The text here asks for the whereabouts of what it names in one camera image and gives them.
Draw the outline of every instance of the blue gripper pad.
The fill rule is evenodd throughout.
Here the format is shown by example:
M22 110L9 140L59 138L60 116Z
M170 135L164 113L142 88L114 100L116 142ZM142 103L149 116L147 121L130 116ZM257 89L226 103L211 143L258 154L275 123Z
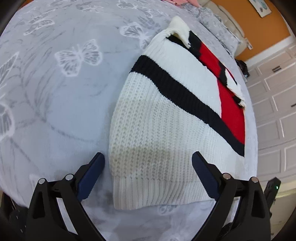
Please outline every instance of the blue gripper pad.
M219 184L207 165L208 163L199 152L193 153L192 166L209 197L217 201L220 197Z
M102 153L97 153L88 165L88 170L78 183L77 199L79 202L88 198L98 177L103 172L105 167L104 155Z

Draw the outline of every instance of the cabinet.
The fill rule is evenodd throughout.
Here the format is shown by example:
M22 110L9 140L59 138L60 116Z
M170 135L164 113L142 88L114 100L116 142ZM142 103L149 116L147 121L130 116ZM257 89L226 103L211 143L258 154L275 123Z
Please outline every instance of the cabinet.
M247 88L258 134L258 177L296 179L296 44L250 68Z

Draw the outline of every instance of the picture frame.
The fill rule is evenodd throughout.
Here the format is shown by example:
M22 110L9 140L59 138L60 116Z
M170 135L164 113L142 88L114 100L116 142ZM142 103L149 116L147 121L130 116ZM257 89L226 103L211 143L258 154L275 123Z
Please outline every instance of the picture frame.
M259 13L260 17L265 17L271 14L271 10L264 0L249 0L249 2L254 6L254 8Z

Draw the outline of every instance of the white baseboard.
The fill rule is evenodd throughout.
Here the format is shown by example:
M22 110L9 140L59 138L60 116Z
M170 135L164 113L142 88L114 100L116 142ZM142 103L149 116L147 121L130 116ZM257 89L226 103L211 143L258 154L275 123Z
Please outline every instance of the white baseboard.
M289 46L290 44L294 43L296 41L294 36L289 36L285 39L283 39L282 41L276 43L275 45L269 47L268 49L265 49L264 51L262 51L261 53L255 55L254 57L248 59L246 61L246 64L248 66L248 68L250 69L251 66L259 63L260 61L268 58L269 56L273 55L274 53L276 53L277 51L280 51L284 48L286 48L287 46Z

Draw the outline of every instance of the white ribbed hem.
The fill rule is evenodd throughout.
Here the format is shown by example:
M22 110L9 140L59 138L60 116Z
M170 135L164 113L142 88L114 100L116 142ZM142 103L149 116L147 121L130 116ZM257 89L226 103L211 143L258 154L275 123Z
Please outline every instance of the white ribbed hem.
M200 182L168 182L138 178L114 177L114 207L133 210L154 205L178 205L207 200Z

